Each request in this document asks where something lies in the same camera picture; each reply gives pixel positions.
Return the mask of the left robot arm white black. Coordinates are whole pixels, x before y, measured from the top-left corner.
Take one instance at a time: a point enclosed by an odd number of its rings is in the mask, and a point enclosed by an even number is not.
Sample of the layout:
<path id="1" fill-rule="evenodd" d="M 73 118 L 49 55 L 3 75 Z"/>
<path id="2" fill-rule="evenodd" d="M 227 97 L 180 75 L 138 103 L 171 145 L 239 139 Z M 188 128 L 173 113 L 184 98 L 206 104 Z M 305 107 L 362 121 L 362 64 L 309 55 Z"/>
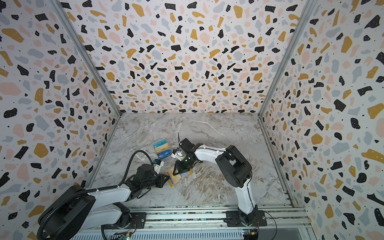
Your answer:
<path id="1" fill-rule="evenodd" d="M 169 176 L 157 164 L 143 164 L 118 185 L 94 189 L 71 186 L 39 217 L 39 240 L 70 240 L 78 232 L 98 226 L 124 228 L 132 221 L 125 202 L 140 199 L 152 188 L 162 188 Z"/>

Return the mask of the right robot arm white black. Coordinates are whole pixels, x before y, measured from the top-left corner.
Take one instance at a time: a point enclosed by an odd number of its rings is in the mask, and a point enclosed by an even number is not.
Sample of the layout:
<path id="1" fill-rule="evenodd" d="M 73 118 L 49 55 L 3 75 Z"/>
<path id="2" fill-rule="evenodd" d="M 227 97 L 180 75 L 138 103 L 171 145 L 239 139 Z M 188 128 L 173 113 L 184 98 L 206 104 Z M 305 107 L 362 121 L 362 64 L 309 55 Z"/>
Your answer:
<path id="1" fill-rule="evenodd" d="M 213 148 L 204 144 L 194 145 L 185 138 L 179 143 L 179 148 L 173 150 L 172 158 L 176 159 L 174 176 L 189 172 L 197 163 L 216 164 L 225 180 L 235 188 L 240 213 L 250 217 L 258 211 L 251 189 L 252 166 L 235 146 Z"/>

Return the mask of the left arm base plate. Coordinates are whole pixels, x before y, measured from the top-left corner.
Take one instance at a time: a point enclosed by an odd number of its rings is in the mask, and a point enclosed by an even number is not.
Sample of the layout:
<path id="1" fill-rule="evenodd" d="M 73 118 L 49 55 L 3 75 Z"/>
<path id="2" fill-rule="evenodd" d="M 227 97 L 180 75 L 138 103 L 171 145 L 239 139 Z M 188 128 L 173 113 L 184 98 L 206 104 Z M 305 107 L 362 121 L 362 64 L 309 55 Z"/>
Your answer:
<path id="1" fill-rule="evenodd" d="M 128 231 L 143 229 L 146 223 L 147 213 L 123 213 L 115 224 L 105 225 L 105 230 Z"/>

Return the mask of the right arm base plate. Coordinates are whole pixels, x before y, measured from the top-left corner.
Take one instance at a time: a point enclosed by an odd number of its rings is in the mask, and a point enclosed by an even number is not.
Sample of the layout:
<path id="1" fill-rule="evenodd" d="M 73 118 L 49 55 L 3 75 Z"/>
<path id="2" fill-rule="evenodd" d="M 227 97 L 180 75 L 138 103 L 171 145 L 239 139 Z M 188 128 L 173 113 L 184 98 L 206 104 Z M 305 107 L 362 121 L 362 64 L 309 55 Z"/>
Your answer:
<path id="1" fill-rule="evenodd" d="M 267 220 L 264 211 L 252 211 L 245 214 L 240 210 L 227 211 L 224 222 L 228 227 L 266 227 Z"/>

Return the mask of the yellow leather card holder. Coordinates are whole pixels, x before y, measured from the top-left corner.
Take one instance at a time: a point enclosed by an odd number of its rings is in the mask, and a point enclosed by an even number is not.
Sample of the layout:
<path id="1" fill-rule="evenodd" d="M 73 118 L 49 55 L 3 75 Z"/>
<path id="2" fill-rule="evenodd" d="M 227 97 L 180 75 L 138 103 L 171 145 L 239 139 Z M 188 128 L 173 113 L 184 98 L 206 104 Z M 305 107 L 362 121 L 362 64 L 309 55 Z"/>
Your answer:
<path id="1" fill-rule="evenodd" d="M 182 174 L 179 174 L 179 175 L 173 175 L 174 169 L 175 168 L 172 167 L 171 169 L 169 169 L 168 171 L 165 172 L 165 175 L 170 177 L 169 180 L 168 180 L 168 183 L 169 183 L 171 188 L 176 186 L 180 182 L 182 182 L 185 178 L 187 178 L 188 176 L 190 176 L 193 173 L 192 170 L 189 170 L 186 173 L 182 173 Z"/>

